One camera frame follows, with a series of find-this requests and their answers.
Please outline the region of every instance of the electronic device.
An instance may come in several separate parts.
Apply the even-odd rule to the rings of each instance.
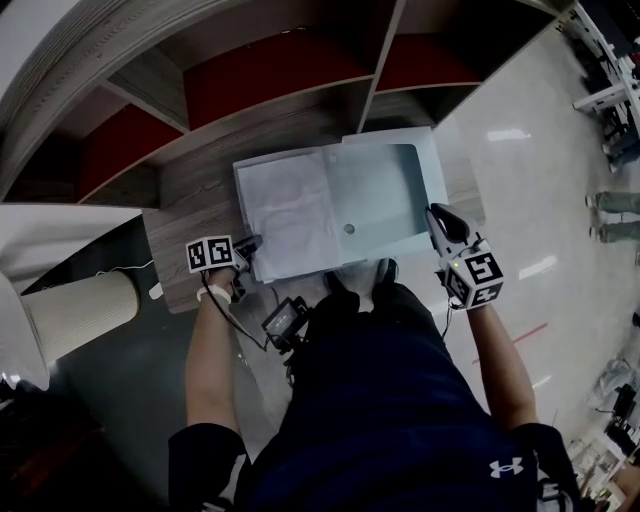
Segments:
[[[236,277],[232,283],[231,300],[234,303],[240,302],[247,295],[247,289],[251,286],[251,279],[248,276],[251,270],[251,257],[261,245],[262,237],[260,235],[245,238],[237,244],[233,244],[228,235],[199,238],[186,244],[189,273],[195,274],[206,270],[233,267],[236,271]],[[205,291],[204,287],[198,290],[198,300]]]
[[[426,210],[431,241],[440,255],[440,279],[461,307],[473,309],[498,298],[504,275],[480,235],[476,221],[452,206],[433,203]]]
[[[286,354],[303,342],[298,332],[309,321],[311,311],[302,297],[294,300],[287,297],[262,323],[267,338],[281,354]]]

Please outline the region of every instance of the red shelf panel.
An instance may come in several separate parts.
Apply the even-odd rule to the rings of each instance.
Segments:
[[[436,36],[411,34],[393,38],[376,91],[480,83],[480,77]]]
[[[110,117],[82,141],[76,196],[84,199],[182,133],[138,107],[129,105]]]
[[[186,71],[189,122],[195,130],[269,100],[371,75],[335,32],[294,30],[237,48]]]

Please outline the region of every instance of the black cable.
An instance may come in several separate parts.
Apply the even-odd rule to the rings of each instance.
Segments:
[[[213,293],[211,293],[211,290],[209,289],[209,284],[207,283],[207,279],[206,279],[206,277],[204,275],[204,270],[200,272],[200,277],[202,277],[202,284],[204,285],[205,290],[207,290],[207,294],[209,295],[209,298],[216,305],[216,307],[218,308],[218,311],[220,311],[220,314],[224,317],[224,319],[227,322],[229,322],[230,325],[233,325],[233,327],[235,327],[236,331],[244,334],[247,338],[249,338],[251,341],[253,341],[260,350],[262,350],[263,352],[266,352],[267,351],[267,343],[265,342],[264,346],[261,345],[260,342],[257,339],[255,339],[253,336],[251,336],[248,332],[245,332],[239,325],[237,325],[229,317],[229,315],[227,315],[227,313],[222,309],[220,304],[218,304],[218,301],[215,299],[215,297],[213,296]]]
[[[451,307],[451,300],[447,302],[447,326],[444,328],[444,332],[442,333],[442,341],[444,341],[444,337],[447,335],[447,331],[449,330],[449,326],[451,325],[451,319],[453,318],[453,308]]]
[[[273,296],[276,298],[276,304],[279,306],[280,305],[280,297],[278,296],[278,292],[276,291],[276,289],[273,286],[269,286],[269,288],[271,288],[271,291],[273,292]]]

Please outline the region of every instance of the white floor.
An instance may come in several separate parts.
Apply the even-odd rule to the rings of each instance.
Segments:
[[[592,218],[584,206],[586,193],[640,192],[640,165],[617,175],[608,172],[597,123],[572,107],[586,94],[581,72],[562,36],[551,30],[446,121],[449,129],[459,130],[472,161],[487,217],[485,234],[506,274],[495,307],[513,339],[523,337],[517,347],[535,388],[540,420],[560,429],[566,442],[597,419],[584,400],[606,361],[634,336],[640,343],[640,330],[631,326],[640,299],[637,244],[592,241]],[[400,282],[432,310],[442,330],[446,294],[433,274],[436,258],[417,254],[398,261]],[[311,303],[324,293],[319,279],[289,284],[281,293],[301,290]],[[271,310],[269,300],[262,298]],[[464,312],[453,316],[445,341],[484,404]],[[277,423],[288,400],[279,356],[242,344]]]

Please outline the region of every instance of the person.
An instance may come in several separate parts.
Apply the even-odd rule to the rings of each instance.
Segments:
[[[585,197],[587,208],[606,213],[635,213],[640,215],[640,194],[629,192],[600,192]],[[620,240],[640,241],[640,221],[618,222],[591,226],[589,236],[602,243]]]
[[[489,415],[397,269],[380,262],[371,313],[358,313],[359,296],[326,274],[331,293],[292,355],[280,431],[253,464],[234,412],[229,325],[203,300],[186,363],[187,427],[169,441],[174,509],[578,509],[562,437],[538,422],[493,307],[467,313]],[[229,289],[232,278],[223,270],[209,283]]]
[[[614,144],[603,144],[602,152],[607,156],[612,173],[640,158],[640,139],[635,126],[623,133]]]

